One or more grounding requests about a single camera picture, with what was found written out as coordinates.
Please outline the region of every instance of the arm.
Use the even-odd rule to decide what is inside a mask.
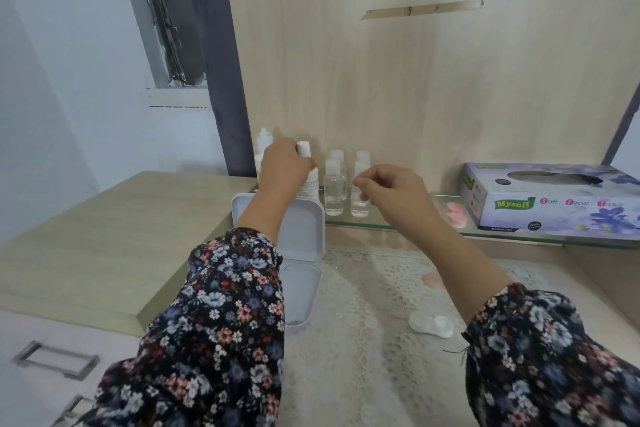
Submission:
[[[593,341],[561,294],[529,291],[440,219],[411,169],[356,177],[436,265],[465,322],[467,396],[480,425],[640,426],[640,371]]]
[[[312,165],[293,140],[267,149],[260,191],[238,227],[193,250],[175,300],[149,325],[138,355],[108,368],[78,425],[274,424],[284,305],[272,242]]]

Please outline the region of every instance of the white wall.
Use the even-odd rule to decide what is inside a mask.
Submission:
[[[130,0],[2,4],[0,243],[143,170],[226,174],[207,90],[153,88]]]
[[[640,179],[640,112],[636,112],[624,140],[611,163],[621,171]]]

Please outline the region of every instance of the sleeve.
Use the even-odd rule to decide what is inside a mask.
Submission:
[[[138,356],[109,367],[80,426],[274,425],[282,383],[282,257],[233,229],[198,246]]]
[[[467,397],[482,426],[640,426],[640,371],[561,294],[512,284],[471,321]]]

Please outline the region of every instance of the person's left hand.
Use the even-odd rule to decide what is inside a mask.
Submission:
[[[317,166],[311,157],[300,157],[296,141],[279,139],[264,150],[260,168],[259,188],[293,199],[307,180],[309,172]]]

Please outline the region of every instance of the glass shelf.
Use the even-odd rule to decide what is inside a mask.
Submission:
[[[462,204],[462,199],[459,196],[440,196],[431,195],[436,208],[440,212],[440,215],[447,219],[447,203],[459,203]],[[322,189],[320,190],[320,202],[324,203],[324,195]],[[327,216],[325,215],[325,223],[334,227],[356,227],[370,230],[393,230],[385,220],[382,218],[380,211],[375,206],[369,207],[369,216],[366,218],[356,218],[351,215],[351,205],[349,196],[344,203],[344,212],[340,216]],[[465,228],[457,229],[461,235],[465,237],[479,237],[479,238],[493,238],[499,240],[513,240],[522,242],[533,243],[555,243],[558,245],[581,245],[581,246],[597,246],[601,248],[621,248],[621,249],[639,249],[639,240],[621,240],[612,239],[607,237],[604,233],[602,237],[571,237],[564,235],[543,235],[532,232],[494,232],[490,230],[479,230],[472,218],[469,216],[467,209],[465,208],[465,215],[467,216],[467,226]]]

